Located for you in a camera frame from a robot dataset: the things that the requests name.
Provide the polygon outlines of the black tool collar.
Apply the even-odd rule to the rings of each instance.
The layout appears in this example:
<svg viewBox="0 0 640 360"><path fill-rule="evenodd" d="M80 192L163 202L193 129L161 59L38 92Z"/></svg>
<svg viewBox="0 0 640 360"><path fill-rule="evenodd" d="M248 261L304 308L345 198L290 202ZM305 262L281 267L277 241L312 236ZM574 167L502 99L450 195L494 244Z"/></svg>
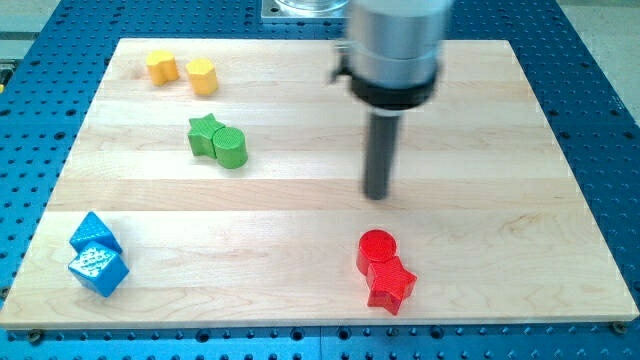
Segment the black tool collar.
<svg viewBox="0 0 640 360"><path fill-rule="evenodd" d="M425 103L437 81L437 74L434 74L427 81L409 88L381 87L356 76L351 71L346 55L338 57L338 65L333 70L330 82L334 83L338 76L350 78L349 90L358 99L373 107L393 111L404 111Z"/></svg>

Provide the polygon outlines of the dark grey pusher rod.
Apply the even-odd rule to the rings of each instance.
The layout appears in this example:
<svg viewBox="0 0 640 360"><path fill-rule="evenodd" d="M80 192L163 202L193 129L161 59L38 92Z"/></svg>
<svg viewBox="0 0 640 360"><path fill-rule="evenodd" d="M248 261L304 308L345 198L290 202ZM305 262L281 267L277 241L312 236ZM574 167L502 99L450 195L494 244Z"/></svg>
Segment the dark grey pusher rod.
<svg viewBox="0 0 640 360"><path fill-rule="evenodd" d="M400 119L399 111L369 112L363 191L371 200L382 200L388 194Z"/></svg>

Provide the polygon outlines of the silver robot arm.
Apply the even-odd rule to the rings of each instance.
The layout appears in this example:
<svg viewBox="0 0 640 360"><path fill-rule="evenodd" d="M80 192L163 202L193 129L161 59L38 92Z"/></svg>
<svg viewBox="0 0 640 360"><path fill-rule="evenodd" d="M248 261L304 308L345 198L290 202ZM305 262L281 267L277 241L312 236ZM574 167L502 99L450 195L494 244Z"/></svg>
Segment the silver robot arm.
<svg viewBox="0 0 640 360"><path fill-rule="evenodd" d="M387 197L399 124L425 103L438 77L440 44L453 0L354 0L346 38L336 43L331 74L349 78L351 93L368 105L363 193Z"/></svg>

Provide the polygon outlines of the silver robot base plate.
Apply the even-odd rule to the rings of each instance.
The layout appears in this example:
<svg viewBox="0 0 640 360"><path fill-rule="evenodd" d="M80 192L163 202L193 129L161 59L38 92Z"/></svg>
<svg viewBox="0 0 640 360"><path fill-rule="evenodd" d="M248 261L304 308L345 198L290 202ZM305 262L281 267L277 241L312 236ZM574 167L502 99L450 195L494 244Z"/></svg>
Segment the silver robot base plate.
<svg viewBox="0 0 640 360"><path fill-rule="evenodd" d="M260 0L261 18L342 18L349 0Z"/></svg>

